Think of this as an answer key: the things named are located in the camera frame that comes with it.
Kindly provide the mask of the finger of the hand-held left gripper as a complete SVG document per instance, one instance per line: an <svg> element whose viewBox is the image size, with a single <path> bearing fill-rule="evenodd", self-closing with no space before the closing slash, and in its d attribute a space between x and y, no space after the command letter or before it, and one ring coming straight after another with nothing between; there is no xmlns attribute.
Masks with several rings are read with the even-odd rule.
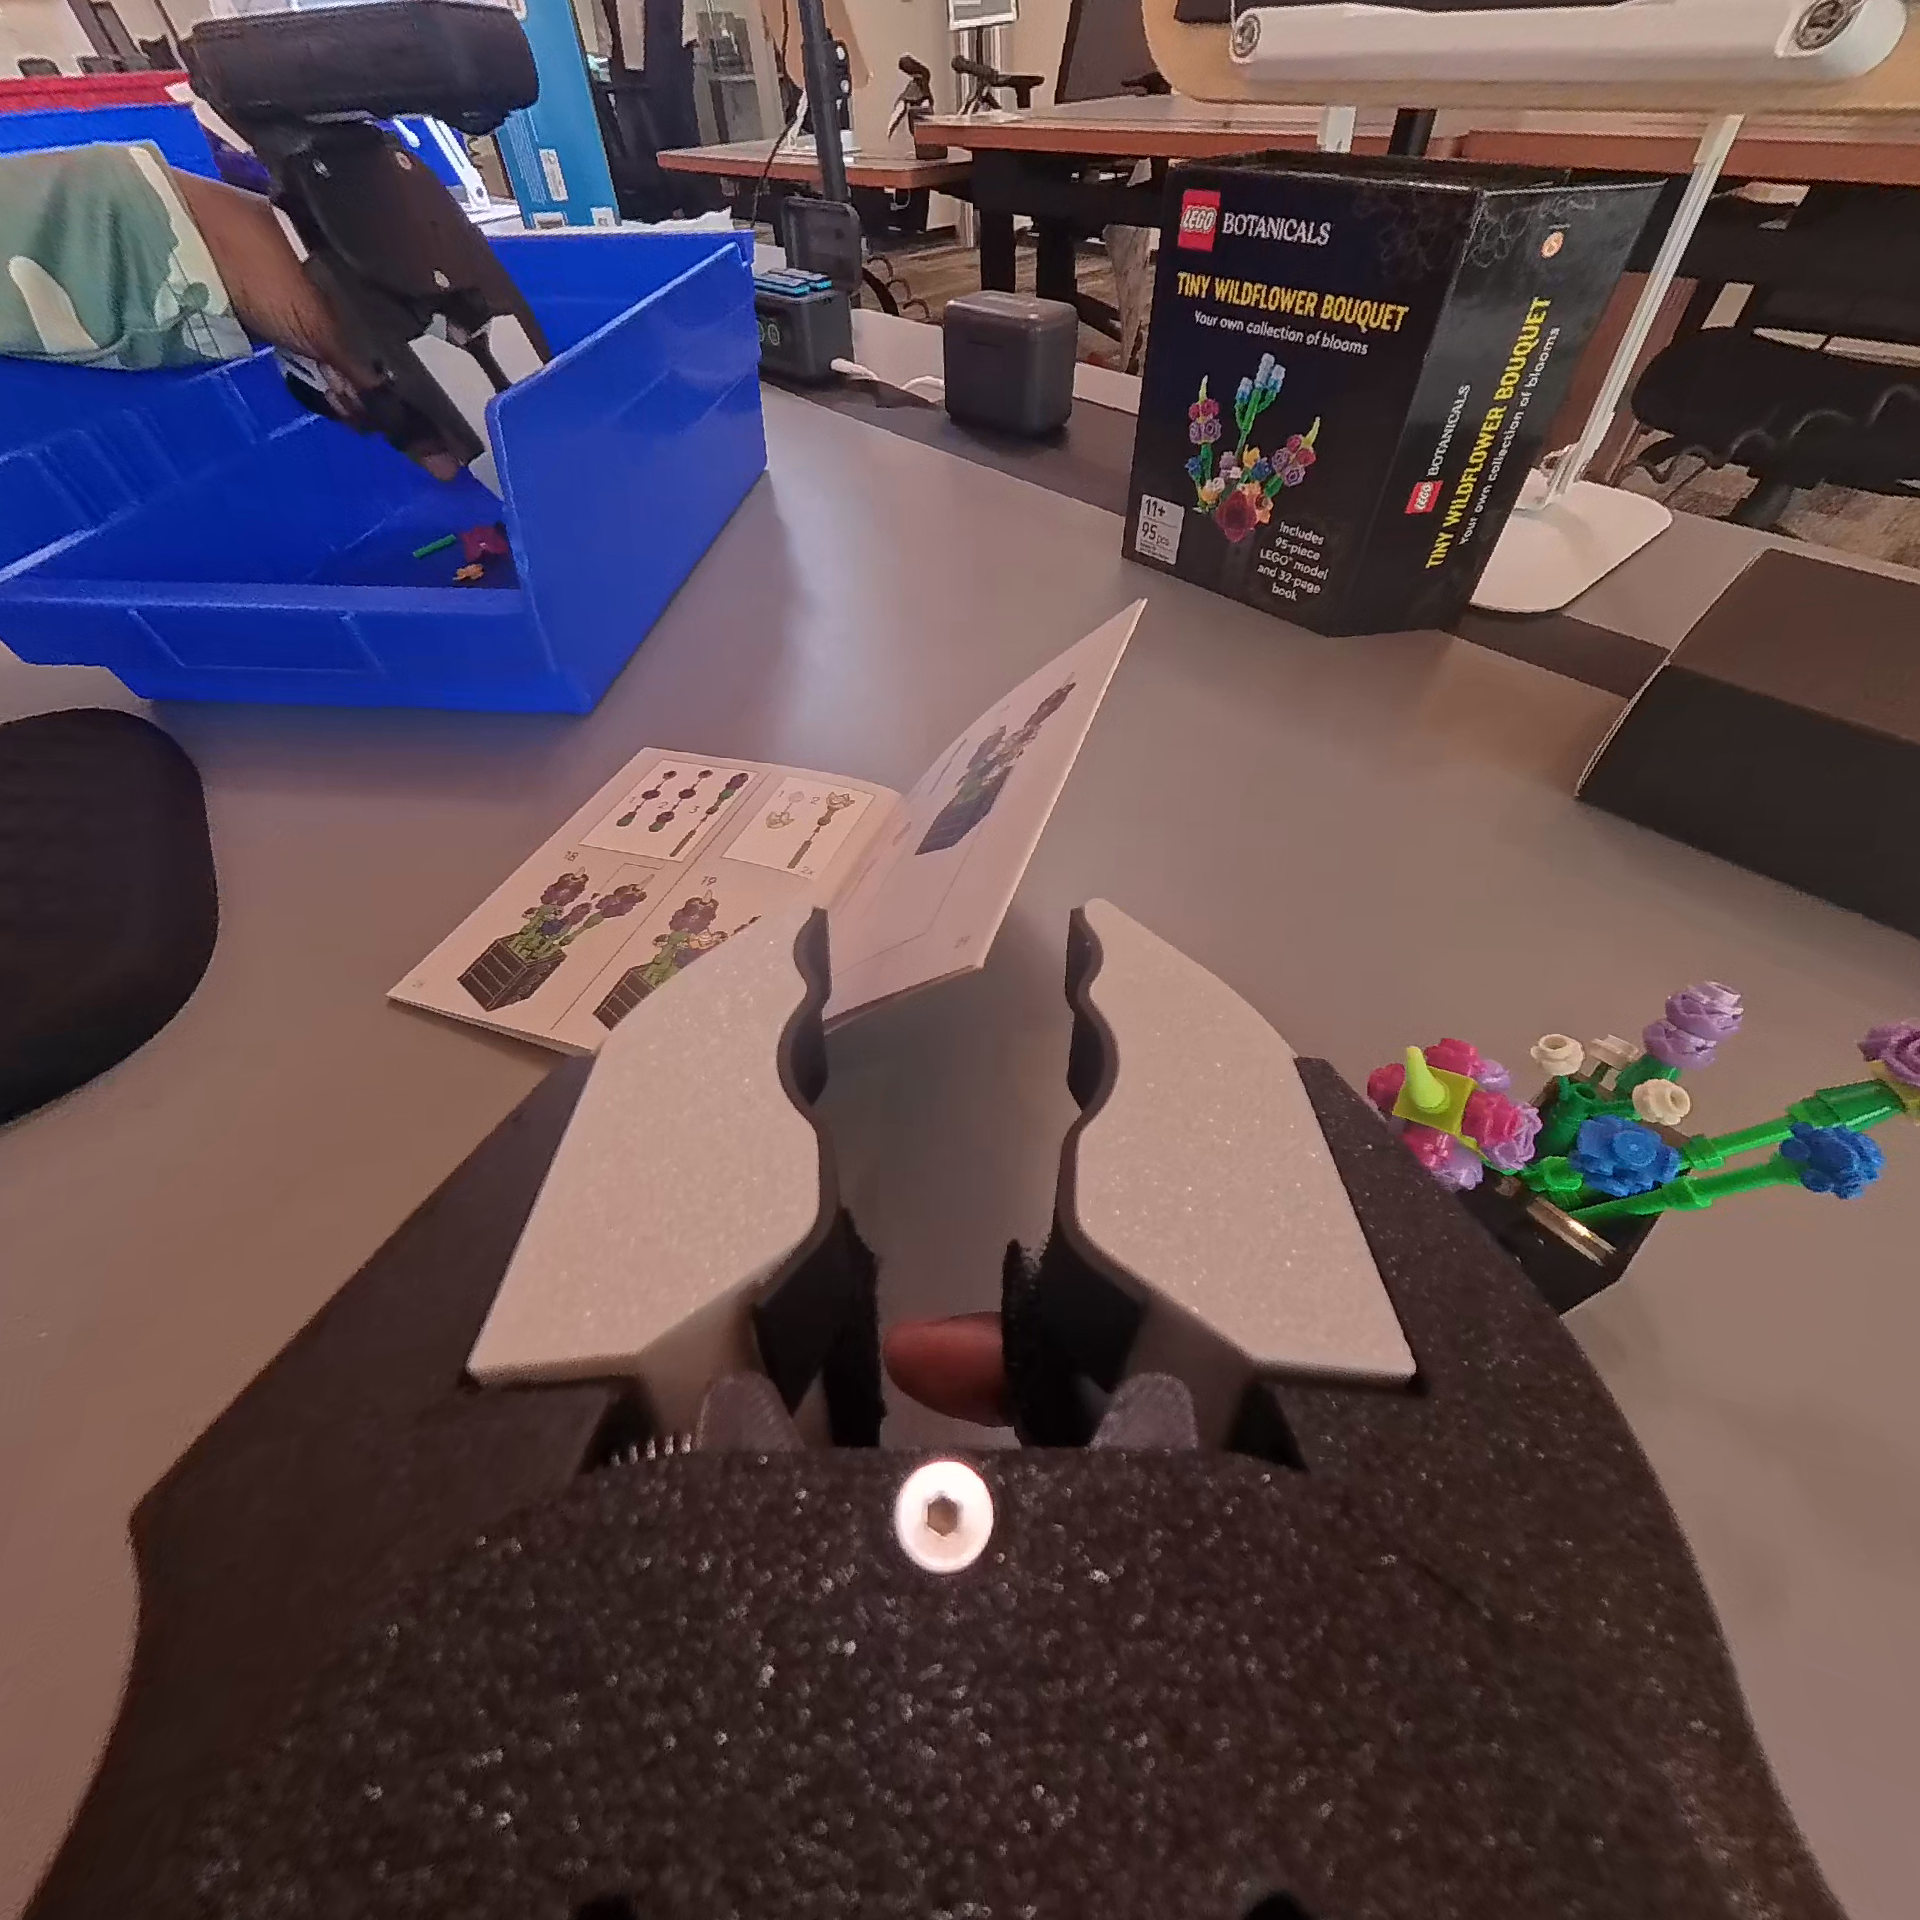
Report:
<svg viewBox="0 0 1920 1920"><path fill-rule="evenodd" d="M512 388L512 319L489 315L483 323L463 327L437 315L429 331L415 340L415 359L477 443L466 471L497 474L488 409L493 395Z"/></svg>

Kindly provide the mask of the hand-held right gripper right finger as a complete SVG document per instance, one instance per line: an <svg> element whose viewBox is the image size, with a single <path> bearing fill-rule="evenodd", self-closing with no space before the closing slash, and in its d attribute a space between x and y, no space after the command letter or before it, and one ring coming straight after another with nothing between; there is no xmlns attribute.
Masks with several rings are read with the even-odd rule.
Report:
<svg viewBox="0 0 1920 1920"><path fill-rule="evenodd" d="M1203 1447L1254 1447L1272 1388L1413 1388L1302 1057L1104 898L1069 914L1065 982L1075 1117L1044 1246L1006 1270L1017 1438L1088 1444L1145 1376Z"/></svg>

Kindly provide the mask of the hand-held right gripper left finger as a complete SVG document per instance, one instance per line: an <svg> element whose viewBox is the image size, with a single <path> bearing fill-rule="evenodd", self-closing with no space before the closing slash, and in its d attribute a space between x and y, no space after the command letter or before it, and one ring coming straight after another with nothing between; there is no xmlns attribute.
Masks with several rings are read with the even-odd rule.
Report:
<svg viewBox="0 0 1920 1920"><path fill-rule="evenodd" d="M477 1385L599 1381L688 1434L751 1376L809 1444L882 1421L876 1255L840 1196L830 918L780 908L627 1012L589 1062L466 1355Z"/></svg>

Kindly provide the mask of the lime round brick piece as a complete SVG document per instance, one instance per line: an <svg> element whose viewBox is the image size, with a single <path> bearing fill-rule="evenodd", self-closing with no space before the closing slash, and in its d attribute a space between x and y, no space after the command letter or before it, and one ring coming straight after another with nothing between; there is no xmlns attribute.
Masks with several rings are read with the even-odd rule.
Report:
<svg viewBox="0 0 1920 1920"><path fill-rule="evenodd" d="M1464 1141L1464 1116L1474 1092L1480 1092L1480 1081L1473 1075L1435 1067L1422 1047L1406 1047L1402 1085L1389 1116Z"/></svg>

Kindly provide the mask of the person's left forearm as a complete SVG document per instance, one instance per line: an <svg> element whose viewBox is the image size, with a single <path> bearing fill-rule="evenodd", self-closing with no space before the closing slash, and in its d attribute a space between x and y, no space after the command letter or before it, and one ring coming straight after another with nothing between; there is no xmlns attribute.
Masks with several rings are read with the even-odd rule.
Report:
<svg viewBox="0 0 1920 1920"><path fill-rule="evenodd" d="M254 350L153 143L3 156L4 359L151 372Z"/></svg>

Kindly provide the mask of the grey desk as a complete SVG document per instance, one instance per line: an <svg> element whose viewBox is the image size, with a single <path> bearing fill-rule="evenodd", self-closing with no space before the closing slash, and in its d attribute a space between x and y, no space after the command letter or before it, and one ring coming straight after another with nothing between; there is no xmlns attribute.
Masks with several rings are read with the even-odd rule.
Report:
<svg viewBox="0 0 1920 1920"><path fill-rule="evenodd" d="M94 1775L129 1512L553 1053L387 984L640 747L908 788L1145 596L987 964L832 1039L827 1116L889 1318L994 1304L1071 1104L1067 914L1111 898L1360 1079L1460 1035L1522 1067L1744 992L1706 1126L1914 1015L1914 941L1573 798L1610 687L1449 635L1300 633L1121 558L1032 455L766 389L766 478L587 716L154 707L199 764L222 938L151 1047L4 1130L4 1915Z"/></svg>

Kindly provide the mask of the wooden background desk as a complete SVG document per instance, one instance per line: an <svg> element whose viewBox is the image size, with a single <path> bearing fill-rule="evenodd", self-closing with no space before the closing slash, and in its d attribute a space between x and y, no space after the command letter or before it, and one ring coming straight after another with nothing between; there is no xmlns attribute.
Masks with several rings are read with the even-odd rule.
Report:
<svg viewBox="0 0 1920 1920"><path fill-rule="evenodd" d="M1430 152L1480 162L1680 175L1707 119L1699 111L1443 110ZM1168 166L1272 149L1310 152L1328 134L1314 110L1200 106L1171 95L1075 106L936 111L899 152L854 152L849 185L934 192L972 207L977 273L1015 284L1015 225L1034 234L1034 289L1075 300L1077 248L1104 227L1160 222ZM1721 162L1735 180L1917 184L1914 110L1749 110Z"/></svg>

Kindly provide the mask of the person's right hand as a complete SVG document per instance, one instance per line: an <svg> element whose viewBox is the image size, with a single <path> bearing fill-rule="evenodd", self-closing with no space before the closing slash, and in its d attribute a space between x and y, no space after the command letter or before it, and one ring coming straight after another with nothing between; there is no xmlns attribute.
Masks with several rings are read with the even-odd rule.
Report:
<svg viewBox="0 0 1920 1920"><path fill-rule="evenodd" d="M975 1426L1015 1418L994 1310L899 1321L882 1332L880 1357L899 1393L945 1418Z"/></svg>

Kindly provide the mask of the blue printed carton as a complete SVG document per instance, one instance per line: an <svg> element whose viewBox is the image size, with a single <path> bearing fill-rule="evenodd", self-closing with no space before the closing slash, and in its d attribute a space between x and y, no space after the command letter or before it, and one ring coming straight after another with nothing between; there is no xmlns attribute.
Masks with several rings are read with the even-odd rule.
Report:
<svg viewBox="0 0 1920 1920"><path fill-rule="evenodd" d="M571 1L508 1L539 75L530 106L493 132L527 229L618 227L618 195Z"/></svg>

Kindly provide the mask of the small black box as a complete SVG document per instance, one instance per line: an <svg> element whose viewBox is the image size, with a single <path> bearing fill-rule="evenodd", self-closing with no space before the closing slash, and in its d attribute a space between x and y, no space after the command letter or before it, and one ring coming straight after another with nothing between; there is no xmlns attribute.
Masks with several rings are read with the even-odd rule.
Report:
<svg viewBox="0 0 1920 1920"><path fill-rule="evenodd" d="M820 386L854 368L849 298L830 276L754 269L753 300L763 381Z"/></svg>

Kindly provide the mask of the LEGO flower bouquet in pot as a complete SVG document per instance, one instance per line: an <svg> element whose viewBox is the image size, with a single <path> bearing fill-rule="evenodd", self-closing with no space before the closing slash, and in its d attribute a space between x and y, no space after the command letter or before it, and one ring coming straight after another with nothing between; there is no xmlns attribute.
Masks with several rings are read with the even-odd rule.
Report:
<svg viewBox="0 0 1920 1920"><path fill-rule="evenodd" d="M1402 1057L1366 1078L1366 1099L1427 1172L1480 1219L1541 1298L1566 1311L1617 1284L1654 1224L1741 1195L1799 1189L1854 1201L1883 1175L1882 1134L1917 1117L1917 1020L1859 1039L1863 1075L1805 1092L1776 1116L1721 1134L1686 1127L1686 1078L1644 1058L1642 1035L1541 1034L1540 1085L1503 1089L1541 1113L1533 1159L1497 1172L1469 1143L1394 1116Z"/></svg>

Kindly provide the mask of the instruction booklet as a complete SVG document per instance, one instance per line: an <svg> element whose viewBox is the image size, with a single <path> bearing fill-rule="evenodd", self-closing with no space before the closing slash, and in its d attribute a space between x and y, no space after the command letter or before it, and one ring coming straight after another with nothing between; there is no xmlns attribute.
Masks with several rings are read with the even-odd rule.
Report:
<svg viewBox="0 0 1920 1920"><path fill-rule="evenodd" d="M830 1020L975 973L1144 608L1006 691L904 793L643 747L387 1000L589 1057L675 974L793 908L827 914Z"/></svg>

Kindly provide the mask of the flat black box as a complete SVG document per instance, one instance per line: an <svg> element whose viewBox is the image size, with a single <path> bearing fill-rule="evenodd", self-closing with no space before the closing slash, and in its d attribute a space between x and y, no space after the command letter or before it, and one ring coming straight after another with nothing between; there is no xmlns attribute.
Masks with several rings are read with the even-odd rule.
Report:
<svg viewBox="0 0 1920 1920"><path fill-rule="evenodd" d="M1917 936L1917 585L1766 548L1621 707L1582 804Z"/></svg>

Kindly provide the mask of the black product box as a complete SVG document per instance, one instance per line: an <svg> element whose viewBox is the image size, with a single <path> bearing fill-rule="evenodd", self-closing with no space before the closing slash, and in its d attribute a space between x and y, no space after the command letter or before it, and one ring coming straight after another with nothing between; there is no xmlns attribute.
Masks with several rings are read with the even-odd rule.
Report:
<svg viewBox="0 0 1920 1920"><path fill-rule="evenodd" d="M1122 555L1319 635L1449 626L1660 194L1395 156L1168 170Z"/></svg>

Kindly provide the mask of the black office chair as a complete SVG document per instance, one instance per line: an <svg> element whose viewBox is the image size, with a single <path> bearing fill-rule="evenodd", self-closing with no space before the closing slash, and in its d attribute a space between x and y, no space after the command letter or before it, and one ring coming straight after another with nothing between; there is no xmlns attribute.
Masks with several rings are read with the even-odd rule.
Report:
<svg viewBox="0 0 1920 1920"><path fill-rule="evenodd" d="M1782 531L1820 489L1914 499L1917 192L1815 180L1716 195L1683 321L1628 392L1625 471L1745 479L1735 524Z"/></svg>

